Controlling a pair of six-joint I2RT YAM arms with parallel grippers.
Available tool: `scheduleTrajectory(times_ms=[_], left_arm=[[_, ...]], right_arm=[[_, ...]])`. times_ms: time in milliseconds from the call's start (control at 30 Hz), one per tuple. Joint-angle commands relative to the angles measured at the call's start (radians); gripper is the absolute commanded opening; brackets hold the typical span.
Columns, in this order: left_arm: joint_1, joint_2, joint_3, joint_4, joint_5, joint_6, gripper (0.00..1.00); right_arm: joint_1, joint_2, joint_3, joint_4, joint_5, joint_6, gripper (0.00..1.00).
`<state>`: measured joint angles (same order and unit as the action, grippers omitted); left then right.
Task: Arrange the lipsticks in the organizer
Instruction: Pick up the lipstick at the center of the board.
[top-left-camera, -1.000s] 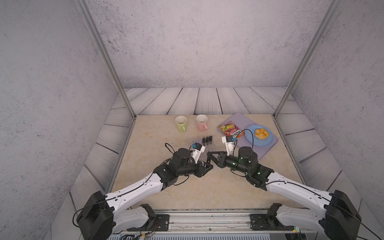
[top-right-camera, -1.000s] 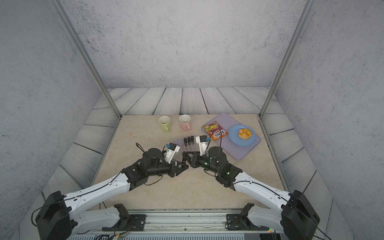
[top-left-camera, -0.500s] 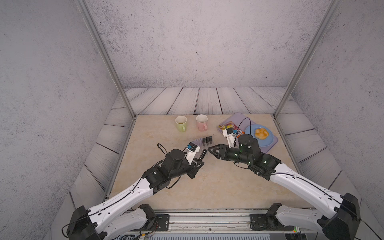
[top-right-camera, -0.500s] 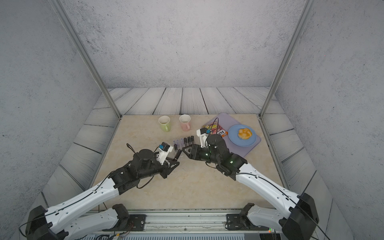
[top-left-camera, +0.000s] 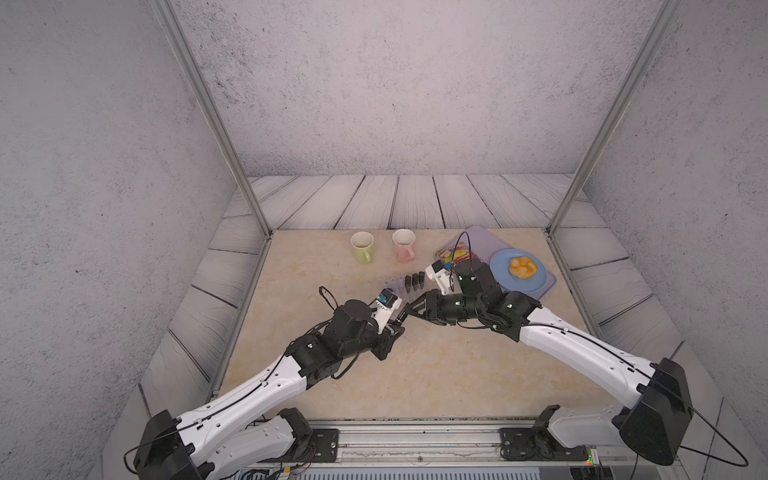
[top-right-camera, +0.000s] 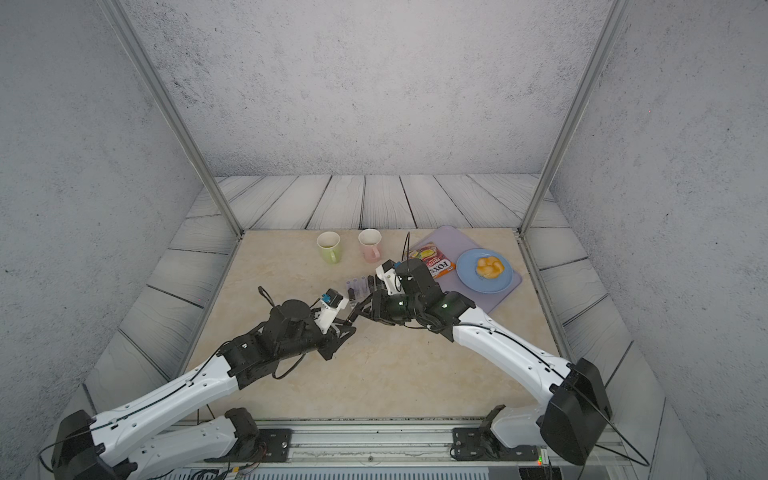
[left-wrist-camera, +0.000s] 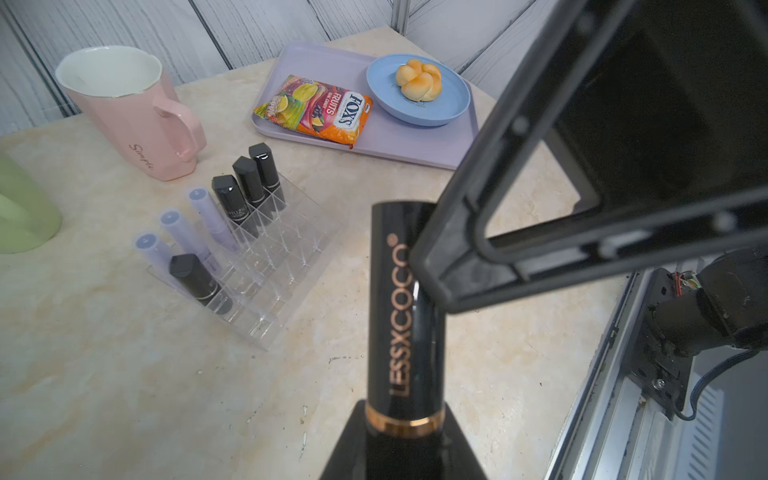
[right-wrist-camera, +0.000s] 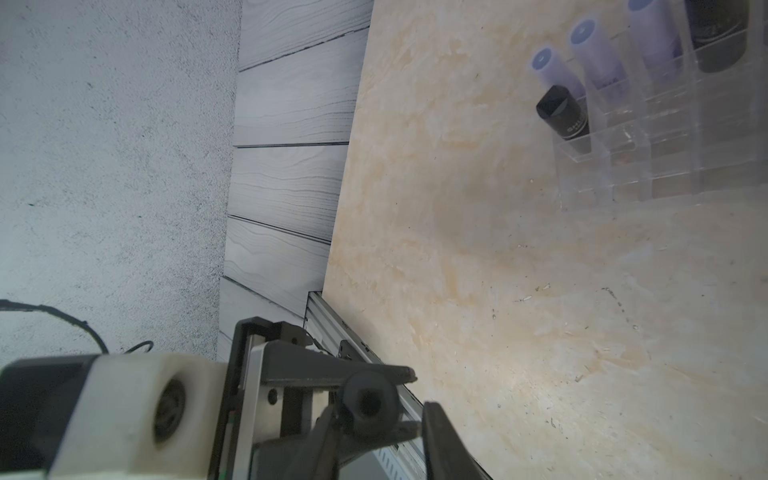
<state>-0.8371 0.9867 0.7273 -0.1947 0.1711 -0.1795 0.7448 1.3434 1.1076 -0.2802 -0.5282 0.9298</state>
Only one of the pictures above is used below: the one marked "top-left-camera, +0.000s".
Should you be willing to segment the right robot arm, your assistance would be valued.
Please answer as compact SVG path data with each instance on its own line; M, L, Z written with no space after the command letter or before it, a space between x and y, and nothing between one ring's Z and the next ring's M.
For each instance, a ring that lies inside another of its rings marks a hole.
M632 355L573 326L524 292L503 287L487 262L489 251L472 249L490 232L470 227L435 256L426 276L436 285L404 305L409 316L438 326L464 327L503 335L560 360L602 387L614 399L603 407L547 407L538 417L538 436L562 448L626 446L661 466L674 463L698 415L685 370L669 358L658 362Z

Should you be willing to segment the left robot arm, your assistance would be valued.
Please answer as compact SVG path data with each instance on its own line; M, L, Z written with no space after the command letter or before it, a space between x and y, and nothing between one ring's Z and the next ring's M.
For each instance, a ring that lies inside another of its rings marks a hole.
M126 470L139 479L230 479L261 461L302 462L313 434L303 414L285 408L268 421L262 416L323 380L341 379L363 353L385 359L404 332L395 320L401 305L384 289L371 302L334 306L330 319L228 393L177 416L151 417L123 455Z

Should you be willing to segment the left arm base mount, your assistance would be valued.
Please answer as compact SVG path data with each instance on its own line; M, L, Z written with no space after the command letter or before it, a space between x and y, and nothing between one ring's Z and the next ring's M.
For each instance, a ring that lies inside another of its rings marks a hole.
M337 460L338 429L313 429L297 408L282 409L274 417L276 419L285 420L290 426L292 442L281 456L265 459L265 462L303 464L334 463Z

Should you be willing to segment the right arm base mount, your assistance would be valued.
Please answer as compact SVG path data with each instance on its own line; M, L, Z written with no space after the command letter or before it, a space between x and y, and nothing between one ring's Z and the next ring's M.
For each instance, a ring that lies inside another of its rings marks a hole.
M500 456L516 462L587 461L590 455L585 446L565 447L548 431L549 421L559 409L558 404L547 406L530 427L501 428Z

